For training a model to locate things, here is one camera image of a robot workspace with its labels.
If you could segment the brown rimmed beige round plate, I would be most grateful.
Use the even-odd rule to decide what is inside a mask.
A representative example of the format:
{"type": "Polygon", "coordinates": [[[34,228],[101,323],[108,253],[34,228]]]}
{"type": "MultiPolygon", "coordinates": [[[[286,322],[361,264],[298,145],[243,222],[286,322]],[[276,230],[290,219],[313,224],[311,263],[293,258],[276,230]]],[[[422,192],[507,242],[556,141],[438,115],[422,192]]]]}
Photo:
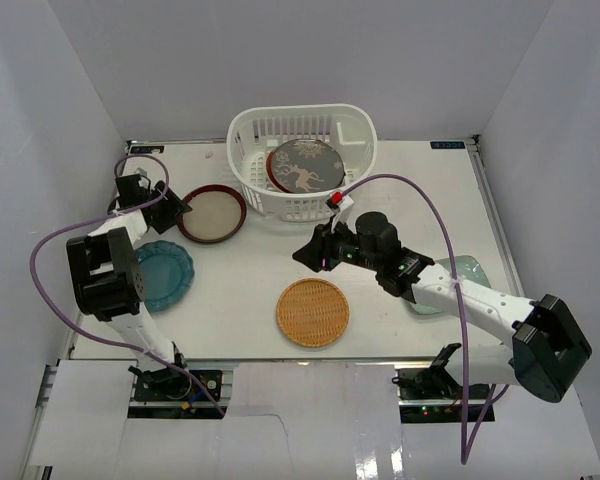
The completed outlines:
{"type": "Polygon", "coordinates": [[[247,205],[235,189],[209,184],[194,189],[183,199],[189,210],[178,220],[180,233],[198,244],[217,244],[234,236],[243,226],[247,205]]]}

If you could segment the teal scalloped round plate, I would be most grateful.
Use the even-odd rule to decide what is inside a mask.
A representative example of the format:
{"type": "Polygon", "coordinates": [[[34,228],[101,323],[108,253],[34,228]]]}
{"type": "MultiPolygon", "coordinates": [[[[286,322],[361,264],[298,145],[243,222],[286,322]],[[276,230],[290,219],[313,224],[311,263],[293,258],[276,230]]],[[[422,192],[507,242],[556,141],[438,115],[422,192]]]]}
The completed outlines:
{"type": "Polygon", "coordinates": [[[145,284],[145,305],[154,314],[179,303],[188,293],[195,269],[192,257],[179,244],[158,240],[135,250],[145,284]]]}

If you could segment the grey reindeer round plate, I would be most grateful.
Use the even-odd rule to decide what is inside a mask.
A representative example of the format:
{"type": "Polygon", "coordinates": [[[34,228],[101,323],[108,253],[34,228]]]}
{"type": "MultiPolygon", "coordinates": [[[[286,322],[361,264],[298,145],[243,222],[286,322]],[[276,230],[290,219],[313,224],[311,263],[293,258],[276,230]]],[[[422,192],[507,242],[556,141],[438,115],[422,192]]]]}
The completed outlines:
{"type": "Polygon", "coordinates": [[[314,139],[290,140],[275,149],[273,175],[282,192],[309,194],[338,188],[345,179],[340,154],[314,139]]]}

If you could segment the red and teal round plate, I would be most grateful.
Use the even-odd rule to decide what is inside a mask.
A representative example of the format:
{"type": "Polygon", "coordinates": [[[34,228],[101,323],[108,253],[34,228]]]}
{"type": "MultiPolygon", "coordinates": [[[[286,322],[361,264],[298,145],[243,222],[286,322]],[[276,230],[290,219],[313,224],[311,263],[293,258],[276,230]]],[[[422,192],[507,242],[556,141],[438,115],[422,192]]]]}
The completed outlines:
{"type": "Polygon", "coordinates": [[[274,158],[274,154],[275,154],[275,150],[271,150],[266,158],[265,166],[266,166],[267,178],[268,178],[268,181],[277,189],[277,191],[282,191],[280,189],[279,183],[276,181],[276,179],[274,178],[274,175],[273,175],[272,161],[274,158]]]}

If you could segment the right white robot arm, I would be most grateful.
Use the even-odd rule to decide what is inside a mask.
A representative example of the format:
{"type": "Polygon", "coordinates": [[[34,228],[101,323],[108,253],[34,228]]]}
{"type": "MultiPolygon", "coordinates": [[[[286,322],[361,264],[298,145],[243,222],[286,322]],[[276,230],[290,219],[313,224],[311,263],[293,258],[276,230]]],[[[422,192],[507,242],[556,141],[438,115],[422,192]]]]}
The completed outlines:
{"type": "Polygon", "coordinates": [[[315,227],[293,259],[314,272],[346,263],[374,272],[387,293],[464,319],[498,340],[474,347],[464,363],[457,344],[444,347],[431,364],[429,382],[452,399],[468,382],[510,384],[536,398],[560,402],[592,355],[592,347],[567,304],[546,294],[516,297],[468,279],[454,279],[433,259],[403,246],[385,214],[367,212],[353,228],[330,221],[315,227]]]}

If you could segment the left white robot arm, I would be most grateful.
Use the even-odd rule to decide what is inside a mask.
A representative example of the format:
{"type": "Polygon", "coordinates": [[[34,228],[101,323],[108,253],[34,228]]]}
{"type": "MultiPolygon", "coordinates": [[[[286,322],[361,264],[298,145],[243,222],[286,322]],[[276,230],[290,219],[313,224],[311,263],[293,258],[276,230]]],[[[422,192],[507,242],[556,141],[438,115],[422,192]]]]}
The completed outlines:
{"type": "Polygon", "coordinates": [[[192,387],[191,374],[176,344],[166,337],[145,304],[147,287],[134,245],[149,231],[163,233],[190,208],[167,184],[150,187],[140,174],[116,178],[118,212],[91,233],[72,238],[66,251],[81,313],[115,331],[103,344],[133,352],[131,372],[142,384],[171,399],[192,387]]]}

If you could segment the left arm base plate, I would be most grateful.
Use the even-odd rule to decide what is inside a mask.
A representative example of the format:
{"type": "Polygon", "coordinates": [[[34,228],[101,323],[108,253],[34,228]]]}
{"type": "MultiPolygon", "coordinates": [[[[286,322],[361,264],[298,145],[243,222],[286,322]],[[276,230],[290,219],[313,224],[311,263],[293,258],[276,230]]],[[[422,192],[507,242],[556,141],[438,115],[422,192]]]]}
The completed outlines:
{"type": "MultiPolygon", "coordinates": [[[[190,373],[199,380],[216,401],[220,400],[223,380],[223,372],[221,370],[191,370],[190,373]]],[[[166,395],[157,390],[150,389],[142,381],[137,381],[134,384],[132,399],[136,402],[185,401],[188,399],[193,399],[194,401],[208,400],[195,382],[192,382],[189,388],[187,388],[187,385],[188,383],[185,383],[177,392],[172,395],[166,395]]]]}

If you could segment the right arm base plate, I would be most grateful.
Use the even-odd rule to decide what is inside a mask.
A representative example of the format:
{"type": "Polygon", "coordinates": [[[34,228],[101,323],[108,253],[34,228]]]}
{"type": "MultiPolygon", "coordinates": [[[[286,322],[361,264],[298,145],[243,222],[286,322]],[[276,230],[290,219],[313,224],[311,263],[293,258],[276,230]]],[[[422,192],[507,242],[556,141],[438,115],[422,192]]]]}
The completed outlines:
{"type": "Polygon", "coordinates": [[[402,400],[462,399],[462,387],[447,373],[426,369],[399,369],[392,378],[402,400]]]}

